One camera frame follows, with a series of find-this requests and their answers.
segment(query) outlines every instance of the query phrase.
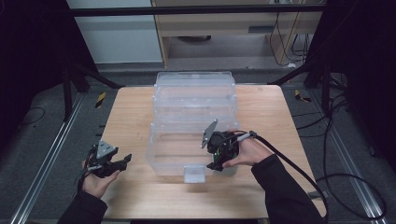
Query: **wooden table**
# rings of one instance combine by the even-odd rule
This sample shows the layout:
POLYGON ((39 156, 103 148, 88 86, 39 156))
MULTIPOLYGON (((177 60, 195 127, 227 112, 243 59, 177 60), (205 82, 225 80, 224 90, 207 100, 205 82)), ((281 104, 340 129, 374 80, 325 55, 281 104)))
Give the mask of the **wooden table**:
MULTIPOLYGON (((232 176, 207 176, 204 184, 184 184, 183 176, 157 176, 146 161, 153 119, 153 87, 119 90, 103 140, 119 147, 117 161, 133 153, 126 171, 109 187, 103 200, 105 218, 263 218, 265 194, 250 167, 239 166, 232 176)), ((311 177, 312 171, 282 90, 278 86, 236 85, 237 119, 241 130, 253 130, 291 158, 311 177)), ((304 188, 314 188, 287 165, 304 188)), ((321 200, 314 201, 324 215, 321 200)))

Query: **clear plastic box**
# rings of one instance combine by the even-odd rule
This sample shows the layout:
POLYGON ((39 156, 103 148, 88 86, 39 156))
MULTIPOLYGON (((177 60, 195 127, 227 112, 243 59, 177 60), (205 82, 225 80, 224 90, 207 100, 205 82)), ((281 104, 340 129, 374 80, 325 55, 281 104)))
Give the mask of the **clear plastic box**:
POLYGON ((216 131, 239 129, 235 85, 230 72, 166 73, 157 76, 152 98, 147 160, 157 175, 184 175, 185 182, 205 182, 212 155, 201 148, 203 131, 214 119, 216 131))

